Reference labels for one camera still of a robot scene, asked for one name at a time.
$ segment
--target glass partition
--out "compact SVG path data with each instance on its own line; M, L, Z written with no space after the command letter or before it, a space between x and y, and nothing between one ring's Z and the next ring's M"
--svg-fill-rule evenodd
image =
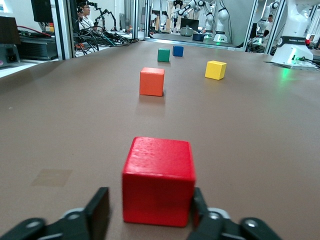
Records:
M244 51L257 0L147 0L145 39Z
M285 0L260 0L253 19L253 26L247 45L247 52L265 53L266 46L272 41L272 51L283 31L287 6Z

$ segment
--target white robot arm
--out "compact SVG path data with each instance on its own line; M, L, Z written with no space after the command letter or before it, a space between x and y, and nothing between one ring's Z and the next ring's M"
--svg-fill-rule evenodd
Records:
M212 25L212 23L214 22L214 16L213 16L213 14L211 12L210 3L207 2L207 1L192 0L184 8L180 9L178 11L178 14L180 16L185 16L186 14L191 12L192 10L194 10L194 12L196 13L196 12L200 11L201 8L204 9L204 12L206 14L207 22L210 25Z
M288 16L272 62L288 68L307 69L314 66L304 61L313 60L313 54L305 44L306 29L310 25L309 8L320 0L286 0Z
M264 31L265 31L265 29L267 27L267 24L268 24L267 20L268 20L268 17L270 15L270 12L271 12L271 10L277 9L278 6L279 6L279 2L275 1L275 2L270 3L269 6L265 7L263 15L262 15L262 18L258 22L258 25L259 25L259 28L260 28L258 35L262 36L264 34Z
M183 16L184 13L189 9L197 9L197 7L203 7L205 5L205 1L202 0L192 0L190 1L184 8L178 11L180 16Z
M221 0L215 1L215 6L218 11L218 19L216 24L216 31L213 41L216 43L230 43L225 33L226 20L230 17L227 9L222 5Z

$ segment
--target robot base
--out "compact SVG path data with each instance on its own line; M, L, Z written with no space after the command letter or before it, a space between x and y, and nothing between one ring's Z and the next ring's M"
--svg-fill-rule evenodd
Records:
M313 60L314 56L305 45L284 44L278 47L271 62L289 69L316 70L312 63L300 61L298 58L305 57Z
M218 34L218 33L214 36L213 41L216 42L216 43L227 43L227 44L230 43L228 41L228 38L226 37L226 35Z

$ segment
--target orange cube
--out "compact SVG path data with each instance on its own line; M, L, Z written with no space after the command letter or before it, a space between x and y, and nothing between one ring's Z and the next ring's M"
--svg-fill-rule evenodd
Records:
M161 97L164 94L165 70L144 67L140 72L140 95Z

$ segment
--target computer monitor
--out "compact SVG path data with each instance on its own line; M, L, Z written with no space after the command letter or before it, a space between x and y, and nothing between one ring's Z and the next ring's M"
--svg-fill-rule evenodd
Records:
M199 20L181 18L180 28L184 28L186 26L189 26L189 28L192 28L194 31L198 31Z
M257 36L257 27L258 27L257 23L252 24L250 39L254 39Z
M52 23L50 0L31 0L33 19L38 23Z

